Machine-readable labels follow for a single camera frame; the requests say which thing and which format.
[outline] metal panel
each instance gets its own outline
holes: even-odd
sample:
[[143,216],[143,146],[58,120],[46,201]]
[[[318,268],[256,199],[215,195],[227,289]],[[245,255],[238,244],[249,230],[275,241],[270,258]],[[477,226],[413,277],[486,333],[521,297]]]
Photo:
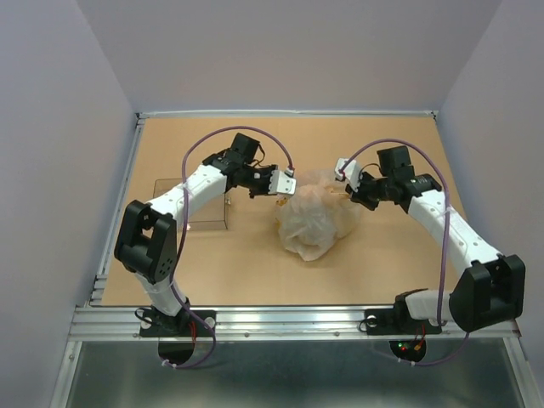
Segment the metal panel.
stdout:
[[[429,360],[460,340],[429,341]],[[384,359],[386,342],[220,343],[205,367],[162,367],[154,343],[86,343],[68,406],[523,406],[501,339],[472,339],[434,368]]]
[[500,0],[78,0],[137,111],[436,109]]
[[522,343],[544,393],[544,2],[504,0],[438,125],[473,227],[527,266]]
[[0,406],[43,408],[136,121],[74,1],[0,9]]

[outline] black bracket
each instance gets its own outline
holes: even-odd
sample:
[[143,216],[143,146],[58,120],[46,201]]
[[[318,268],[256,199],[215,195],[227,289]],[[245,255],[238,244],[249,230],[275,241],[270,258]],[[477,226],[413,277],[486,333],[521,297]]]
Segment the black bracket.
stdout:
[[[150,238],[144,230],[151,229]],[[173,272],[176,252],[176,220],[172,215],[160,214],[138,200],[128,204],[113,252],[125,269],[154,285]]]
[[365,310],[365,319],[361,322],[366,326],[366,334],[369,336],[395,336],[395,335],[416,335],[417,331],[422,334],[422,326],[426,334],[440,334],[442,329],[433,326],[428,320],[414,320],[410,317],[406,297],[412,293],[424,291],[405,292],[398,295],[392,308],[375,308]]
[[466,268],[450,295],[453,320],[474,332],[519,317],[524,306],[525,264],[517,255],[500,256]]
[[410,152],[406,146],[379,150],[379,168],[382,178],[374,178],[368,172],[359,175],[359,188],[354,191],[346,185],[349,199],[374,211],[381,201],[392,201],[408,213],[412,197],[442,187],[429,174],[415,174]]
[[227,176],[226,191],[241,186],[249,189],[250,198],[266,196],[270,190],[273,172],[278,166],[275,164],[263,167],[252,166],[251,163],[255,162],[258,149],[262,149],[258,140],[237,133],[228,149],[210,155],[202,161],[202,164],[214,166]]
[[[209,330],[201,323],[194,320],[183,309],[176,316],[166,316],[155,308],[142,309],[142,318],[153,322],[149,327],[140,326],[140,337],[191,337],[190,324],[195,323],[197,337],[211,337]],[[191,310],[202,320],[208,317],[216,320],[217,312],[215,310]]]

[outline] wire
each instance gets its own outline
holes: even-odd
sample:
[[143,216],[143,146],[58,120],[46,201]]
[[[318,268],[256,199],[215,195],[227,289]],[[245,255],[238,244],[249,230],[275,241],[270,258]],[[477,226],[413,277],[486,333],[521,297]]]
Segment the wire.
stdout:
[[194,321],[191,321],[189,323],[189,329],[190,329],[190,339],[193,343],[193,346],[196,344],[196,324]]
[[415,343],[417,341],[417,338],[419,337],[419,327],[416,329],[416,336],[414,337],[414,339],[411,341],[412,343]]
[[[449,237],[450,237],[450,188],[448,187],[448,183],[445,180],[444,174],[440,171],[440,169],[434,164],[433,160],[428,156],[427,153],[425,153],[423,150],[421,150],[419,147],[417,147],[415,144],[406,142],[405,140],[401,139],[379,139],[374,140],[373,142],[370,142],[369,144],[364,145],[360,149],[358,149],[340,168],[340,173],[344,173],[344,170],[348,166],[350,162],[352,162],[358,155],[360,155],[363,151],[371,148],[374,145],[379,145],[381,143],[398,143],[401,145],[408,146],[415,150],[417,153],[419,153],[426,161],[427,163],[433,168],[434,172],[440,179],[440,183],[442,184],[444,188],[444,206],[445,206],[445,219],[444,219],[444,235],[442,236],[442,254],[440,257],[440,281],[439,281],[439,298],[438,298],[438,305],[436,308],[436,320],[438,321],[439,327],[442,327],[442,302],[444,299],[444,287],[445,287],[445,267],[446,267],[446,260],[448,256],[448,244],[449,244]],[[442,362],[449,361],[449,358],[439,360],[437,364],[440,364]],[[417,366],[422,365],[432,365],[432,363],[416,363]]]
[[377,163],[368,163],[368,164],[365,164],[365,165],[363,166],[363,168],[360,169],[360,171],[362,172],[363,170],[365,170],[365,169],[366,169],[367,167],[369,167],[369,166],[376,166],[376,167],[380,170],[380,173],[382,172],[382,168],[381,168],[380,165],[377,164]]
[[422,329],[423,329],[423,336],[422,336],[422,341],[419,342],[419,344],[417,345],[417,347],[421,347],[423,345],[423,342],[425,341],[425,336],[427,333],[425,333],[425,325],[422,324]]
[[149,310],[150,310],[150,309],[147,309],[147,308],[137,308],[136,310],[134,310],[134,315],[136,316],[136,318],[137,318],[139,321],[143,321],[144,323],[147,323],[148,325],[153,326],[153,325],[155,324],[155,323],[153,322],[153,320],[144,317],[144,312],[149,311]]
[[438,360],[435,360],[435,361],[429,361],[428,363],[422,363],[422,362],[416,363],[415,361],[402,360],[402,359],[400,359],[398,357],[394,357],[391,354],[384,353],[383,351],[379,351],[379,350],[376,350],[374,348],[372,348],[372,351],[374,353],[376,353],[376,354],[380,354],[381,356],[383,356],[383,357],[385,357],[387,359],[395,360],[395,361],[398,361],[399,363],[405,363],[405,364],[408,364],[410,366],[432,367],[432,366],[437,366],[439,364],[444,364],[444,363],[446,363],[448,361],[451,361],[451,360],[455,359],[465,349],[465,347],[467,347],[469,334],[470,333],[465,333],[465,337],[462,339],[461,345],[459,346],[459,348],[456,351],[454,351],[453,353],[451,353],[449,355],[446,355],[442,359],[438,359]]
[[[287,148],[275,136],[273,136],[272,134],[270,134],[270,133],[268,133],[268,132],[266,132],[264,130],[261,130],[261,129],[257,128],[257,127],[252,127],[252,126],[223,127],[221,129],[215,130],[215,131],[207,134],[203,138],[196,141],[196,143],[193,144],[187,150],[187,152],[184,155],[184,159],[181,162],[181,183],[183,185],[183,190],[184,190],[184,213],[183,213],[184,221],[183,221],[183,226],[182,226],[182,231],[181,231],[181,240],[179,242],[179,247],[178,247],[178,254],[177,254],[177,257],[176,257],[176,264],[174,265],[172,273],[169,276],[169,280],[170,280],[171,285],[173,284],[173,277],[174,277],[176,268],[178,267],[179,260],[181,259],[181,252],[184,249],[185,239],[187,237],[187,224],[188,224],[188,218],[189,218],[189,191],[187,190],[187,187],[185,185],[187,183],[187,159],[189,158],[189,155],[193,152],[193,150],[195,150],[199,145],[201,145],[202,142],[210,139],[211,137],[215,136],[216,134],[228,132],[230,130],[251,130],[253,132],[260,133],[260,134],[262,134],[263,136],[266,136],[269,139],[272,139],[273,141],[276,142],[276,144],[278,146],[280,146],[280,149],[283,150],[283,152],[285,153],[286,158],[287,158],[287,162],[288,162],[288,168],[292,172],[295,171],[295,167],[293,166],[291,155],[289,154],[289,151],[287,151]],[[172,292],[173,292],[173,295],[178,300],[178,302],[181,304],[181,307],[184,309],[184,311],[186,313],[188,313],[189,316],[193,318],[193,320],[195,320],[196,322],[203,325],[204,328],[209,331],[210,335],[212,336],[212,347],[207,351],[207,353],[201,359],[199,359],[198,361],[196,361],[194,363],[191,363],[189,365],[175,365],[175,364],[170,363],[168,360],[163,360],[162,364],[165,365],[165,366],[170,366],[170,367],[172,367],[174,369],[193,368],[193,367],[196,367],[196,366],[202,364],[204,361],[206,361],[210,357],[210,355],[212,355],[213,350],[215,349],[215,346],[217,344],[217,338],[215,336],[215,331],[203,319],[201,319],[200,316],[198,316],[195,312],[193,312],[190,309],[190,306],[181,298],[181,296],[179,295],[178,291],[175,289],[174,286],[172,286]]]
[[261,144],[259,144],[258,149],[261,150],[261,153],[263,153],[263,157],[261,158],[261,160],[255,160],[254,162],[256,163],[253,165],[253,167],[261,166],[261,163],[264,161],[264,158],[266,157],[266,153],[264,153],[264,149],[263,149],[263,146],[261,146]]

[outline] clear plastic box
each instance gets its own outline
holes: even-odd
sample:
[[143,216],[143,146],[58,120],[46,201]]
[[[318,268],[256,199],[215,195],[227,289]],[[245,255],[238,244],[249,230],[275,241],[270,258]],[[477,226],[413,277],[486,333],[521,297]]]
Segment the clear plastic box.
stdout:
[[[155,182],[153,198],[162,196],[179,183],[181,183],[181,178],[159,178]],[[227,193],[222,194],[191,215],[189,217],[190,231],[228,229],[228,199]]]

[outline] screw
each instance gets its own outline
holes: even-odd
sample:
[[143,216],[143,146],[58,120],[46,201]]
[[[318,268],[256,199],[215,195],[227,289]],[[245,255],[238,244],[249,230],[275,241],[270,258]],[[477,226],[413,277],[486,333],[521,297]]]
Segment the screw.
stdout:
[[374,314],[371,314],[370,316],[366,316],[366,325],[370,328],[377,327],[377,318]]
[[206,322],[206,324],[208,326],[210,326],[211,328],[214,328],[215,327],[215,319],[213,317],[207,317],[206,319],[204,319],[204,321]]

